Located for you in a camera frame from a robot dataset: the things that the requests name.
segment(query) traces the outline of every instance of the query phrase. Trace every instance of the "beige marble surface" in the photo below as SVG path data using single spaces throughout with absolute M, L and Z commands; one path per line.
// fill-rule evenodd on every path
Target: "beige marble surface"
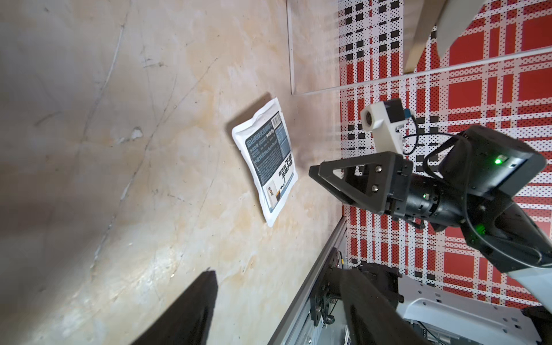
M 230 129 L 273 97 L 299 181 L 269 228 Z M 283 0 L 4 1 L 0 109 L 1 343 L 130 343 L 208 267 L 209 343 L 266 343 L 341 214 L 307 175 L 338 95 L 291 96 Z

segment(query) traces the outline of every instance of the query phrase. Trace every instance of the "perforated panel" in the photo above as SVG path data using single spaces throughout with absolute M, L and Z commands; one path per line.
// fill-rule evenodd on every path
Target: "perforated panel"
M 343 0 L 339 3 L 341 85 L 402 74 L 402 0 Z M 439 59 L 434 31 L 417 71 L 456 65 L 552 45 L 552 1 L 488 2 Z M 341 97 L 342 157 L 374 153 L 374 141 L 360 124 L 360 111 L 370 103 L 400 97 L 418 117 L 421 132 L 456 133 L 480 124 L 525 141 L 549 165 L 523 188 L 515 201 L 549 236 L 552 217 L 552 54 L 508 60 L 396 82 L 344 89 Z M 404 134 L 414 131 L 412 124 Z M 447 138 L 420 137 L 408 157 L 415 171 Z M 411 148 L 414 139 L 406 145 Z M 437 166 L 447 152 L 430 161 Z M 377 262 L 423 283 L 469 298 L 507 306 L 539 305 L 515 280 L 498 272 L 478 251 L 468 247 L 460 229 L 435 233 L 416 230 L 364 210 L 343 206 L 348 220 L 350 264 Z

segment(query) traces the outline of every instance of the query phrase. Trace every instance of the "wire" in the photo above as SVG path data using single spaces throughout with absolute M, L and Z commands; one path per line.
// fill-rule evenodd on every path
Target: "wire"
M 328 316 L 331 316 L 331 315 L 332 315 L 333 310 L 336 308 L 336 305 L 337 305 L 337 299 L 336 299 L 336 302 L 333 304 L 332 311 L 330 311 L 330 313 L 328 314 Z
M 426 332 L 428 332 L 429 334 L 431 334 L 431 336 L 432 336 L 433 338 L 435 338 L 435 340 L 438 341 L 439 344 L 441 344 L 441 345 L 446 345 L 445 343 L 443 343 L 443 342 L 441 341 L 441 339 L 439 339 L 439 338 L 437 338 L 436 336 L 434 336 L 433 333 L 430 332 L 430 331 L 427 329 L 426 325 L 424 325 L 423 323 L 421 323 L 421 322 L 419 322 L 419 321 L 417 321 L 417 322 L 420 324 L 420 326 L 422 326 L 422 327 L 426 330 Z
M 409 156 L 411 154 L 414 153 L 414 151 L 416 150 L 416 148 L 418 148 L 418 138 L 420 136 L 418 136 L 418 122 L 416 121 L 416 117 L 414 116 L 414 114 L 411 114 L 410 115 L 410 118 L 412 119 L 412 121 L 414 121 L 414 127 L 416 128 L 416 141 L 414 142 L 414 147 L 412 148 L 412 151 L 408 152 L 408 153 L 402 153 L 403 155 L 405 156 Z
M 437 147 L 435 150 L 433 150 L 429 155 L 427 155 L 422 162 L 423 171 L 428 174 L 429 176 L 433 177 L 437 181 L 440 181 L 444 184 L 451 185 L 447 180 L 442 178 L 441 176 L 437 176 L 437 174 L 434 173 L 433 170 L 429 167 L 429 159 L 433 156 L 436 156 L 438 153 L 443 152 L 447 150 L 448 148 L 453 147 L 458 140 L 462 139 L 462 134 L 464 132 L 460 132 L 457 135 L 451 135 L 451 138 L 444 143 L 442 143 L 439 147 Z
M 448 136 L 458 136 L 458 134 L 451 134 L 451 133 L 445 133 L 445 132 L 436 132 L 436 133 L 417 133 L 417 134 L 408 134 L 403 139 L 410 138 L 412 136 L 420 136 L 420 135 L 448 135 Z

